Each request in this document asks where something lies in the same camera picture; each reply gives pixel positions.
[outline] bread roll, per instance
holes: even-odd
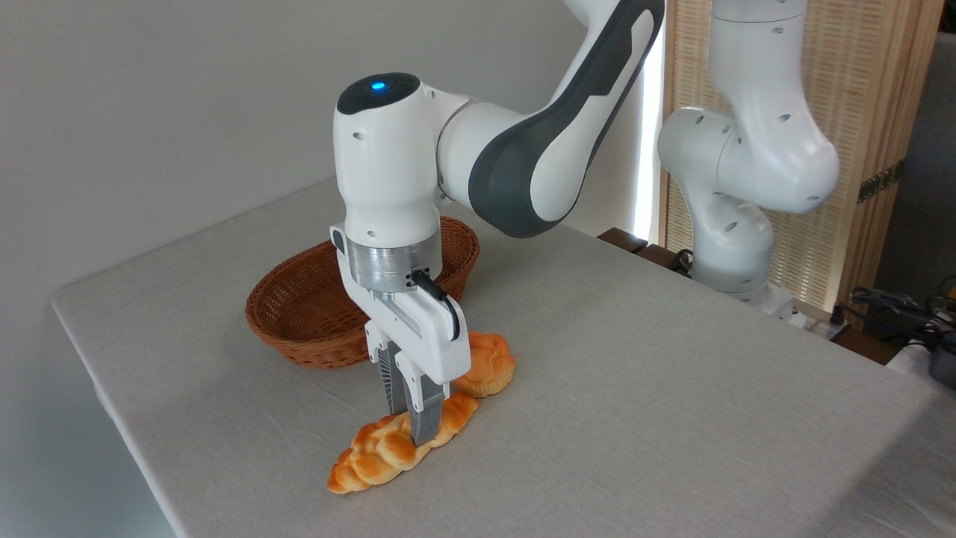
[[[498,394],[514,377],[516,363],[508,342],[500,334],[475,331],[468,333],[468,342],[471,346],[471,370],[452,381],[451,385],[473,398]]]

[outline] white wall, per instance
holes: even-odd
[[[14,538],[170,533],[53,290],[333,175],[332,109],[356,78],[407,71],[531,111],[583,37],[560,0],[0,0],[0,25],[0,536]],[[631,136],[613,133],[593,176],[631,182]],[[594,213],[619,197],[585,198]],[[597,213],[630,211],[614,207]]]

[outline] braided bread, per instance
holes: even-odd
[[[417,448],[408,412],[363,426],[332,468],[329,491],[343,494],[392,481],[402,471],[418,465],[431,449],[446,444],[461,432],[476,409],[478,400],[457,392],[452,394],[442,403],[438,434]]]

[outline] bamboo panel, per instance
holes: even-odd
[[[668,20],[665,111],[686,105],[727,107],[706,74],[710,0],[676,4]],[[927,21],[941,8],[942,0],[810,2],[804,89],[814,118],[839,152],[840,180],[811,214],[767,212],[776,234],[771,280],[804,303],[829,309],[842,281],[869,276],[859,269],[851,275],[845,268],[879,262],[892,207],[882,201],[891,200],[896,190],[858,206],[859,186],[905,153],[935,37],[926,29]],[[864,237],[862,232],[871,228],[873,233]],[[691,248],[690,217],[670,178],[663,189],[662,230],[668,249]]]
[[[929,66],[933,44],[936,40],[935,29],[942,11],[942,5],[936,2],[920,4],[918,10],[910,13],[912,32],[915,39],[910,47],[909,54],[902,58],[897,70],[901,75],[900,96],[896,114],[892,123],[886,126],[885,144],[882,145],[881,162],[888,167],[899,162],[909,147],[909,140],[913,132],[913,123],[916,121],[916,112],[920,95],[923,92],[923,82]],[[843,283],[839,297],[847,298],[850,289],[856,285],[872,286],[876,282],[877,269],[880,266],[882,245],[889,230],[890,216],[893,204],[896,201],[896,186],[877,194],[872,209],[870,225],[861,230],[860,236],[851,236],[851,241],[863,245],[863,254],[858,263],[847,266],[844,271]]]

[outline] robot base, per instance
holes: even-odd
[[[753,291],[727,295],[791,325],[806,328],[807,318],[796,309],[793,295],[776,284],[767,282]]]

